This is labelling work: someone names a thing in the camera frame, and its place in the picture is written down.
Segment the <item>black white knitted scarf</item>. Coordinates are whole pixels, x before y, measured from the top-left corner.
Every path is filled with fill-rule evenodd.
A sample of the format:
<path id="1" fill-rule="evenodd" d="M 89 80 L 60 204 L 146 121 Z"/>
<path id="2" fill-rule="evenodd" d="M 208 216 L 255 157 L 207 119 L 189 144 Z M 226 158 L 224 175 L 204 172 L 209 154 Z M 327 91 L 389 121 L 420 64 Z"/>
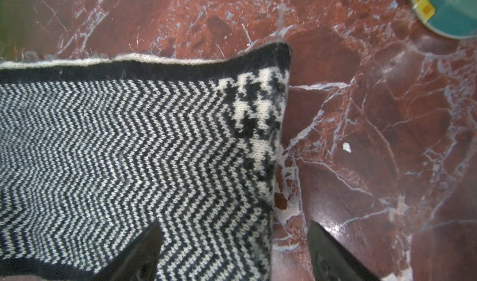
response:
<path id="1" fill-rule="evenodd" d="M 93 281 L 145 228 L 155 281 L 267 281 L 291 49 L 1 64 L 1 275 Z"/>

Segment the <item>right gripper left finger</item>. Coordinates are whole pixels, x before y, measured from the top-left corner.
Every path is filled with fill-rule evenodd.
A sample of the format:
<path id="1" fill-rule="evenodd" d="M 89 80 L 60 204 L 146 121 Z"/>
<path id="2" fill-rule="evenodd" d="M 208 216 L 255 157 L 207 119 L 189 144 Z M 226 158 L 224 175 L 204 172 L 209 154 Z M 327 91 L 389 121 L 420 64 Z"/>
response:
<path id="1" fill-rule="evenodd" d="M 158 222 L 145 228 L 117 257 L 93 276 L 94 281 L 154 281 L 163 233 Z"/>

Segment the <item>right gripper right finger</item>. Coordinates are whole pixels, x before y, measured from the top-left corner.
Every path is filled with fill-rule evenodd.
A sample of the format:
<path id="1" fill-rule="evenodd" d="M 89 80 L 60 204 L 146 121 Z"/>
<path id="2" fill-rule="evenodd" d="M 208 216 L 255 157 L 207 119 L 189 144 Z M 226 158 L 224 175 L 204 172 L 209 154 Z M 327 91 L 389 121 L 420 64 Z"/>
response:
<path id="1" fill-rule="evenodd" d="M 379 280 L 319 223 L 310 223 L 307 241 L 317 281 Z"/>

